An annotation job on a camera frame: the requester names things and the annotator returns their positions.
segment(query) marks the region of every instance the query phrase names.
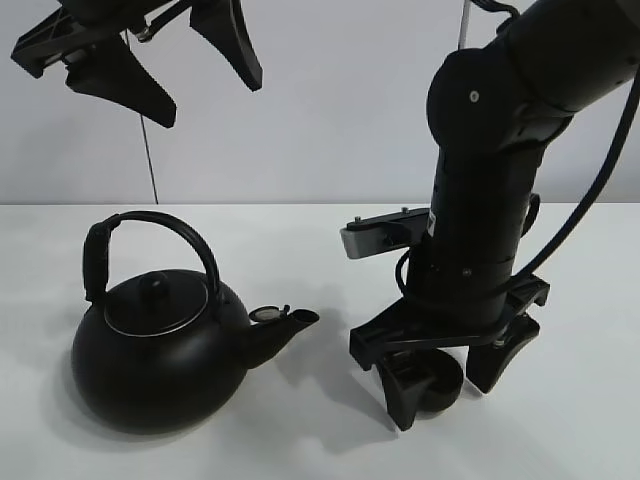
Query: wire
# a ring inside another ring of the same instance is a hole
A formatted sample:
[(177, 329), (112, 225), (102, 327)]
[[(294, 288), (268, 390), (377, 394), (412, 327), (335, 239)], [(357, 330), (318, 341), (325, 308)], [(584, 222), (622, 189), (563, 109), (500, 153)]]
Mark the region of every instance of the wire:
[(532, 193), (529, 198), (529, 211), (527, 212), (527, 216), (524, 219), (524, 225), (522, 227), (522, 236), (524, 237), (533, 224), (536, 223), (536, 219), (538, 218), (538, 214), (540, 213), (540, 204), (542, 203), (542, 199), (540, 195), (537, 193)]
[(464, 4), (462, 5), (462, 20), (460, 21), (460, 36), (458, 37), (458, 50), (462, 50), (467, 46), (470, 16), (471, 0), (464, 0)]
[(409, 260), (411, 255), (411, 250), (402, 255), (398, 264), (396, 265), (396, 283), (400, 288), (402, 294), (412, 303), (415, 303), (423, 308), (432, 309), (432, 308), (442, 308), (444, 306), (450, 305), (452, 301), (479, 301), (485, 298), (496, 297), (505, 292), (508, 292), (518, 284), (520, 284), (523, 280), (527, 279), (530, 275), (532, 275), (544, 262), (546, 262), (557, 250), (560, 246), (565, 242), (565, 240), (571, 235), (571, 233), (575, 230), (575, 228), (580, 224), (582, 219), (585, 217), (587, 212), (591, 209), (593, 204), (596, 202), (605, 186), (611, 179), (611, 175), (613, 174), (618, 161), (620, 160), (620, 156), (622, 155), (622, 150), (624, 149), (624, 145), (629, 137), (629, 133), (631, 131), (631, 127), (633, 126), (633, 121), (635, 119), (636, 113), (638, 111), (638, 104), (640, 103), (640, 69), (636, 72), (633, 85), (631, 87), (631, 91), (629, 92), (629, 97), (627, 98), (627, 102), (624, 106), (624, 110), (622, 112), (622, 116), (620, 118), (620, 122), (618, 124), (618, 128), (616, 129), (616, 133), (613, 137), (613, 141), (611, 142), (611, 146), (609, 148), (609, 152), (607, 153), (607, 157), (598, 172), (594, 182), (591, 184), (589, 190), (584, 195), (576, 209), (569, 216), (564, 225), (560, 228), (558, 233), (547, 243), (547, 245), (536, 255), (533, 260), (531, 260), (517, 275), (514, 275), (507, 282), (499, 285), (498, 287), (485, 292), (483, 294), (479, 294), (476, 296), (472, 296), (469, 298), (459, 298), (450, 300), (449, 302), (432, 302), (422, 300), (411, 292), (407, 290), (407, 286), (402, 278), (402, 268), (405, 263)]
[[(127, 47), (131, 49), (131, 42), (129, 40), (129, 32), (127, 30), (124, 31), (125, 42), (127, 43)], [(149, 136), (147, 135), (147, 124), (144, 121), (144, 117), (142, 114), (140, 117), (140, 127), (142, 128), (142, 140), (144, 142), (144, 150), (147, 154), (147, 168), (149, 169), (149, 176), (151, 177), (151, 188), (153, 189), (153, 199), (156, 205), (160, 205), (160, 201), (158, 200), (158, 187), (156, 185), (156, 174), (153, 169), (153, 161), (151, 160), (151, 146), (149, 145)]]
[(512, 5), (506, 3), (496, 2), (495, 0), (471, 0), (476, 6), (484, 10), (485, 12), (498, 13), (506, 12), (511, 15), (511, 18), (516, 19), (520, 16), (518, 9)]

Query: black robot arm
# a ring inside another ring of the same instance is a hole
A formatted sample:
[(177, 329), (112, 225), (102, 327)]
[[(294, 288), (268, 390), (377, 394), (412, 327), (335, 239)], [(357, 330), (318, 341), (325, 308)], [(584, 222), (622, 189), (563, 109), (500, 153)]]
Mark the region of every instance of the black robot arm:
[(452, 53), (436, 74), (427, 102), (441, 148), (431, 209), (358, 219), (342, 231), (351, 258), (409, 247), (396, 271), (403, 297), (354, 329), (350, 345), (365, 370), (377, 367), (401, 429), (418, 410), (443, 410), (460, 392), (462, 369), (438, 348), (469, 346), (466, 376), (488, 393), (537, 336), (526, 311), (544, 305), (549, 285), (533, 273), (611, 174), (640, 82), (598, 181), (548, 248), (512, 277), (532, 223), (536, 173), (571, 119), (636, 76), (639, 65), (639, 2), (538, 0), (485, 48)]
[[(120, 33), (148, 42), (191, 9), (191, 27), (216, 47), (252, 91), (262, 67), (251, 45), (240, 0), (59, 0), (62, 5), (18, 40), (11, 57), (33, 77), (66, 64), (67, 86), (118, 103), (163, 125), (175, 123), (176, 105), (147, 73)], [(172, 3), (150, 24), (146, 16)]]

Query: white table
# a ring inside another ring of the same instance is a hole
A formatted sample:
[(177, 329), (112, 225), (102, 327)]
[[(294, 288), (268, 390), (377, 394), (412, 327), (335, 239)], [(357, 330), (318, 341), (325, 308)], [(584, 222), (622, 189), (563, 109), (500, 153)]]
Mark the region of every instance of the white table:
[[(398, 206), (166, 207), (210, 242), (248, 308), (317, 309), (309, 329), (250, 373), (215, 416), (155, 438), (114, 433), (83, 412), (67, 360), (86, 304), (88, 227), (123, 207), (0, 207), (0, 479), (640, 478), (640, 205), (600, 205), (541, 271), (542, 335), (494, 392), (465, 389), (444, 414), (398, 433), (349, 329), (398, 298), (397, 254), (349, 261), (338, 229)], [(572, 206), (545, 205), (524, 263)], [(199, 268), (169, 231), (128, 223), (113, 238), (115, 282)]]

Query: kettle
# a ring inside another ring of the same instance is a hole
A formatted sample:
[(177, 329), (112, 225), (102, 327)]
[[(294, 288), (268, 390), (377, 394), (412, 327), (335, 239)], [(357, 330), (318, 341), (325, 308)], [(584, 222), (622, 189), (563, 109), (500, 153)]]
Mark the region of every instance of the kettle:
[[(106, 291), (111, 234), (128, 220), (173, 230), (196, 251), (205, 273), (150, 272)], [(90, 410), (125, 431), (179, 429), (214, 413), (249, 369), (273, 358), (319, 319), (288, 306), (249, 315), (220, 281), (203, 238), (159, 212), (118, 214), (91, 227), (83, 278), (91, 306), (73, 341), (73, 378)]]

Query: kettle spout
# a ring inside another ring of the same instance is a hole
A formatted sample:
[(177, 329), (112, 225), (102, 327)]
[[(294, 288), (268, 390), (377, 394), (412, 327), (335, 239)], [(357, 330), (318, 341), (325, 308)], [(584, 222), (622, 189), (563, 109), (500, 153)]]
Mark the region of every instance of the kettle spout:
[(309, 310), (296, 310), (288, 313), (285, 308), (280, 316), (272, 320), (257, 319), (251, 315), (256, 323), (243, 334), (241, 350), (243, 364), (246, 368), (259, 367), (275, 357), (298, 333), (316, 323), (320, 317)]

